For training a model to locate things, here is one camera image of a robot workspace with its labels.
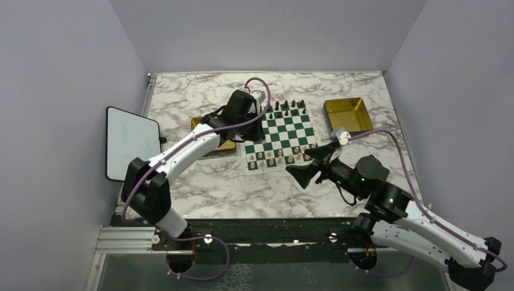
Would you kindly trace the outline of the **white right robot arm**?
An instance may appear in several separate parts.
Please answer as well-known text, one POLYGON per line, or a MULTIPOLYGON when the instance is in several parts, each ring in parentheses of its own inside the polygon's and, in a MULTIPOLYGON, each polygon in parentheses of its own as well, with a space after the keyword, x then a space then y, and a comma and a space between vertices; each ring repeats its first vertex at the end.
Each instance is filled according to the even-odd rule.
POLYGON ((343 236, 359 247, 391 247, 447 273, 467 290, 485 290, 496 274, 493 260, 501 242, 480 238, 436 221, 436 215, 419 208, 414 197, 387 181, 389 170, 373 155, 362 157, 354 167, 341 162, 335 152, 337 142, 305 152, 313 161, 285 169, 298 184, 307 188, 312 179, 334 182, 358 199, 366 199, 366 212, 360 213, 343 236))

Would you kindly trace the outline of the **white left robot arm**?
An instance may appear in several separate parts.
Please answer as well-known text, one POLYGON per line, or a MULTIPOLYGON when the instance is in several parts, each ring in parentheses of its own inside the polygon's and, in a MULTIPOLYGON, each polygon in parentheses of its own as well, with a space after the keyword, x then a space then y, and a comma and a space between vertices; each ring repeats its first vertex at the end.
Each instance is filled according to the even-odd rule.
POLYGON ((204 115, 196 127, 168 150, 147 160, 133 159, 127 166, 121 192, 127 209, 134 210, 150 224, 167 233, 176 249, 190 243, 188 222, 172 207, 170 186, 197 160, 216 150, 226 141, 240 137, 243 141, 264 139, 262 110, 268 101, 264 92, 253 94, 235 90, 226 105, 204 115))

